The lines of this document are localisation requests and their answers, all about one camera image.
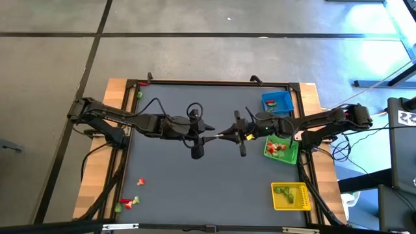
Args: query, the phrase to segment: green tray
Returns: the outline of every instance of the green tray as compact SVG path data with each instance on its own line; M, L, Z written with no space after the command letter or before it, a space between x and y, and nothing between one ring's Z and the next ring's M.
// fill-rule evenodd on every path
M272 154L267 151L267 142L269 140L273 142L274 144L275 143L285 144L287 146L286 150L278 151L278 156L273 157ZM298 159L299 142L294 140L292 143L292 147L289 148L290 144L291 144L290 139L284 139L284 138L279 138L275 135L270 135L266 139L265 150L263 154L264 156L274 159L274 160L282 161L284 163L289 163L289 164L296 164L296 160Z

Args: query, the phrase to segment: wooden table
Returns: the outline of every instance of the wooden table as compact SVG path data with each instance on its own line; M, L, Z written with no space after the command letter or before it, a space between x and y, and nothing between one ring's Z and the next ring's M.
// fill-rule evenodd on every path
M125 93L127 79L109 79L107 90L105 92L103 103L112 107L121 108L122 101ZM321 112L321 107L318 98L318 92L315 84L313 83L300 83L300 90L302 95L302 103L304 106L305 115L315 114ZM292 92L292 100L295 107L297 107L298 100L295 93ZM134 92L131 90L129 93L129 99L127 102L127 110L131 109L131 105L134 98ZM295 108L295 117L299 117L299 110ZM91 149L94 149L105 143L103 137L95 138L92 141ZM327 143L322 143L320 148L329 151L330 147ZM91 154L85 166L84 179L81 183L81 187L78 194L77 203L73 212L73 217L78 218L83 215L87 209L97 199L103 186L105 184L105 177L107 168L109 167L111 148L104 147L95 153ZM337 177L335 175L335 168L333 161L325 153L316 152L313 153L313 160L315 166L315 173L318 181L319 193L331 209L335 213L337 218L346 223L343 205L341 203L341 195L339 192ZM104 217L109 217L111 211L111 202L114 191L109 194L107 200ZM309 194L311 200L311 220L312 223L317 223L317 213L315 209L315 202L313 197Z

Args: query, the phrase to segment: white cable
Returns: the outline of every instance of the white cable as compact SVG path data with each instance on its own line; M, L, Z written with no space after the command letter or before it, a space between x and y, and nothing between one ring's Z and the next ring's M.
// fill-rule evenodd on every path
M360 94L362 94L362 93L364 93L364 92L366 92L366 91L369 91L370 89L372 89L372 88L374 88L374 87L377 87L378 85L380 85L381 83L383 83L383 81L385 81L386 79L390 78L390 76L394 75L395 73L397 73L398 71L400 71L401 69L403 69L404 67L406 67L407 65L409 65L410 63L412 63L412 62L413 62L413 61L415 61L415 60L416 60L416 58L414 58L414 59L410 60L410 61L409 61L409 62L407 62L405 65L403 65L401 68L397 69L397 70L396 70L396 71L394 71L392 74L388 75L386 78L382 79L381 81L378 81L378 82L377 82L377 83L375 83L374 85L372 85L372 86L370 86L370 87L368 87L368 88L364 89L363 91L359 92L358 94L356 94L356 95L354 95L354 96L352 96L352 97L350 97L350 98L348 98L348 99L346 99L346 100L344 100L344 101L342 101L342 102L340 102L340 103L338 103L338 104L336 104L336 105L332 106L330 109L332 109L332 108L334 108L334 107L338 107L339 105L341 105L341 104L343 104L343 103L346 103L347 101L351 100L352 98L355 98L356 96L358 96L358 95L360 95Z

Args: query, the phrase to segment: plastic basket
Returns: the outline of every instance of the plastic basket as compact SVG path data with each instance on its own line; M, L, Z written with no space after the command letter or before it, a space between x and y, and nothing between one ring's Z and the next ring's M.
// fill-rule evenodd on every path
M274 157L269 151L267 151L267 142L271 141L273 143L277 143L277 144L284 144L286 145L286 150L282 151L278 151L278 156ZM299 142L297 141L293 141L292 143L292 147L290 148L291 144L291 140L290 139L284 139L284 138L280 138L277 137L275 135L270 135L267 137L266 139L266 144L265 144L265 150L263 152L263 155L274 159L274 160L278 160L284 163L289 163L289 164L296 164L296 161L298 160L298 149L299 149Z
M273 208L277 211L310 211L311 204L305 183L272 183ZM293 195L293 203L289 203L288 197L284 193L276 193L274 190L279 188L289 188L289 194Z
M266 101L275 101L276 106L269 107ZM261 94L263 110L274 114L282 114L293 111L291 94L288 91Z

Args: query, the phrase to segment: black tabletop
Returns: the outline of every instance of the black tabletop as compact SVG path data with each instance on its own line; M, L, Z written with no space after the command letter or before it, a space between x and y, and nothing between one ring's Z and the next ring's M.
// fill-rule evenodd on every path
M414 125L416 117L403 109L400 99L389 98L387 104L390 127ZM416 128L390 129L390 150L393 186L416 194Z
M399 193L384 185L378 187L380 231L407 230L416 233L416 224L412 218L415 211L401 195L414 207L416 207L416 196L407 192Z

